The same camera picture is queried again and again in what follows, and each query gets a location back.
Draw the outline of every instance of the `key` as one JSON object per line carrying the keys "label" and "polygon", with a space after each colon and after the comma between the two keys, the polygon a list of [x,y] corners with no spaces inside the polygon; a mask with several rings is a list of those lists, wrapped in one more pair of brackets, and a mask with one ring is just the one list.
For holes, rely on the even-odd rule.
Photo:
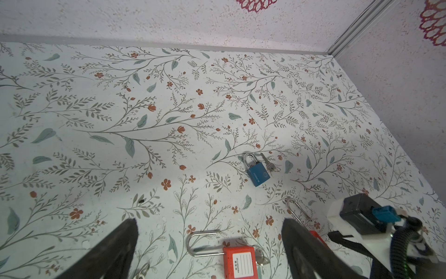
{"label": "key", "polygon": [[260,155],[265,160],[266,169],[268,171],[274,171],[276,169],[276,166],[273,163],[271,163],[270,161],[268,161],[268,159],[265,157],[265,155],[263,155],[263,153],[260,153]]}

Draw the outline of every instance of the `white label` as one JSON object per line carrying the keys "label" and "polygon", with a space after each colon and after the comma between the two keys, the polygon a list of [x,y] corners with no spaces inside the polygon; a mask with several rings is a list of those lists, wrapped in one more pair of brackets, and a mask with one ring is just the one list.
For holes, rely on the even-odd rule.
{"label": "white label", "polygon": [[251,252],[233,254],[232,263],[234,264],[234,278],[254,276]]}

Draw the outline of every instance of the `leaf pattern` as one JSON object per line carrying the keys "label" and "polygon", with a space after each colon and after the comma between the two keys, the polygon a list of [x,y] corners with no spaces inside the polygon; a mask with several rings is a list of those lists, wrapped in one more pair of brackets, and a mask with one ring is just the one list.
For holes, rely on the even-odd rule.
{"label": "leaf pattern", "polygon": [[[358,193],[420,218],[446,260],[444,203],[332,56],[0,47],[5,277],[57,277],[83,241],[136,218],[130,278],[147,261],[158,277],[222,278],[216,257],[191,261],[182,249],[212,229],[219,238],[194,237],[194,249],[256,245],[271,261],[259,277],[285,278],[286,200],[307,207],[305,227],[328,241],[327,206]],[[276,166],[259,187],[245,152]],[[367,258],[333,250],[368,276]]]}

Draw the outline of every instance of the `red padlock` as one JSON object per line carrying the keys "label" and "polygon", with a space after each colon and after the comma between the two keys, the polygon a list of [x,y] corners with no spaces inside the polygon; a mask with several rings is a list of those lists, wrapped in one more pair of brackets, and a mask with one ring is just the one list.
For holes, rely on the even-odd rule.
{"label": "red padlock", "polygon": [[225,279],[258,279],[254,247],[223,247]]}
{"label": "red padlock", "polygon": [[195,253],[190,247],[190,240],[194,236],[200,235],[213,235],[221,233],[216,232],[203,232],[193,233],[187,240],[187,251],[193,257],[207,257],[223,255],[224,262],[224,274],[225,279],[258,279],[257,267],[256,267],[256,253],[254,247],[251,246],[238,246],[238,247],[223,247],[223,253]]}

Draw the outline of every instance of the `blue connector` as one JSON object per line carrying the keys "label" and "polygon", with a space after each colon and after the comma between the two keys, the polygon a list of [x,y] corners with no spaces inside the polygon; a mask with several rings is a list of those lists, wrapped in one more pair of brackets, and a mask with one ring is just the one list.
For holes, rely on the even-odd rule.
{"label": "blue connector", "polygon": [[381,208],[372,209],[373,215],[383,223],[395,223],[401,221],[401,217],[396,214],[396,211],[390,205]]}

